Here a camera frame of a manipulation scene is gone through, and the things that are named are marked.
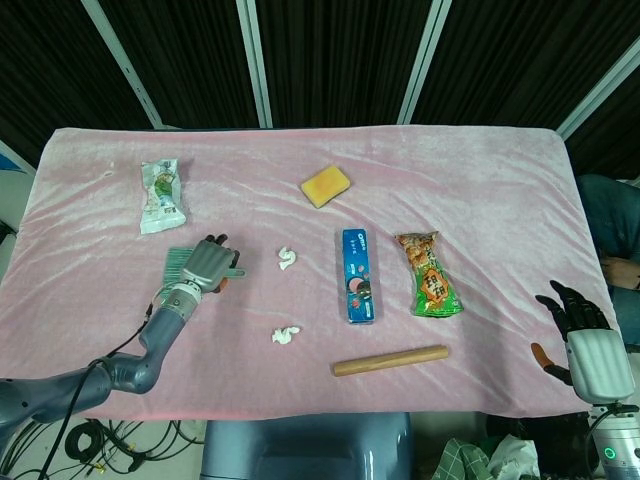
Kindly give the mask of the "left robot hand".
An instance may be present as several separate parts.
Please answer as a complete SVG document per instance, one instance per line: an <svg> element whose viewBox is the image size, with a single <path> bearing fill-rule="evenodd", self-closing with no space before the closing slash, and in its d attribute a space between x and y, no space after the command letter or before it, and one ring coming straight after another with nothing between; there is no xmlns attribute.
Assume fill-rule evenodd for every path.
<svg viewBox="0 0 640 480"><path fill-rule="evenodd" d="M208 235L193 249L180 271L182 282L194 283L203 294L220 293L229 279L246 277L237 266L240 252L225 245L228 236Z"/></svg>

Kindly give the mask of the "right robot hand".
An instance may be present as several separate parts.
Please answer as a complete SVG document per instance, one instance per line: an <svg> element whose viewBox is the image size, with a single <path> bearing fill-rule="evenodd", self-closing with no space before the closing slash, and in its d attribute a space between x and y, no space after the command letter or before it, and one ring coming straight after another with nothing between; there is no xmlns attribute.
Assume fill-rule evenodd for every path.
<svg viewBox="0 0 640 480"><path fill-rule="evenodd" d="M602 310L575 289L552 280L558 298L535 299L551 314L564 342L568 366L554 363L539 343L530 345L536 363L591 405L608 405L632 396L636 385L621 334Z"/></svg>

